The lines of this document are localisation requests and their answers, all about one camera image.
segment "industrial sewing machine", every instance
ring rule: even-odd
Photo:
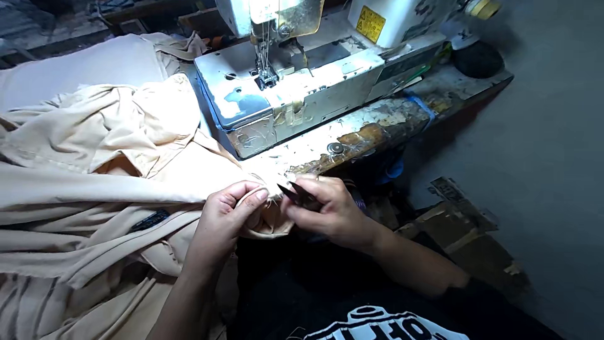
[[[217,0],[244,42],[195,59],[216,126],[245,159],[393,94],[429,69],[456,13],[486,19],[490,0]]]

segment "beige fabric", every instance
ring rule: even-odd
[[[193,60],[206,49],[197,34],[185,40],[163,33],[128,34],[75,53],[0,70],[0,112],[38,103],[57,93],[72,93],[83,84],[141,86],[164,81],[178,72],[178,58]]]
[[[169,284],[119,288],[124,264],[178,276],[208,195],[262,182],[196,129],[194,98],[176,74],[139,88],[82,88],[0,116],[0,338],[146,335]],[[271,204],[246,236],[292,227],[267,187]],[[160,209],[165,220],[130,232]]]

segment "white print on shirt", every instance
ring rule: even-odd
[[[389,314],[382,307],[362,306],[348,313],[347,322],[336,321],[304,340],[469,340],[411,312]]]

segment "warning label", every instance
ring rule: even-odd
[[[379,35],[382,33],[385,23],[386,19],[381,15],[370,10],[367,6],[363,6],[359,21],[356,23],[356,30],[375,44],[378,42]]]

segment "black scissors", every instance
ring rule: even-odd
[[[317,201],[312,194],[304,190],[304,188],[296,183],[289,182],[289,184],[292,185],[292,188],[296,190],[296,192],[293,192],[280,184],[277,184],[277,186],[279,189],[281,189],[281,191],[283,191],[285,196],[289,197],[289,199],[292,200],[292,202],[294,202],[297,206],[314,212],[321,211],[321,208],[323,208],[324,204]]]

